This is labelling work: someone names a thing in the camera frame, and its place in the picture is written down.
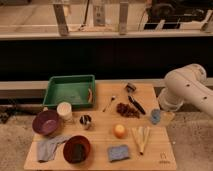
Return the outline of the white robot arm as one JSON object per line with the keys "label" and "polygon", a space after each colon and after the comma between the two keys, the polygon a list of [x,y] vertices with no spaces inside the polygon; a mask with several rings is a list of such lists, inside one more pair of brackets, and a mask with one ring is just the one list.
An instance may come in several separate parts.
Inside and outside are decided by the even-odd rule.
{"label": "white robot arm", "polygon": [[199,64],[189,64],[168,72],[164,77],[165,87],[158,96],[164,111],[178,111],[185,101],[213,117],[213,90],[203,82],[206,70]]}

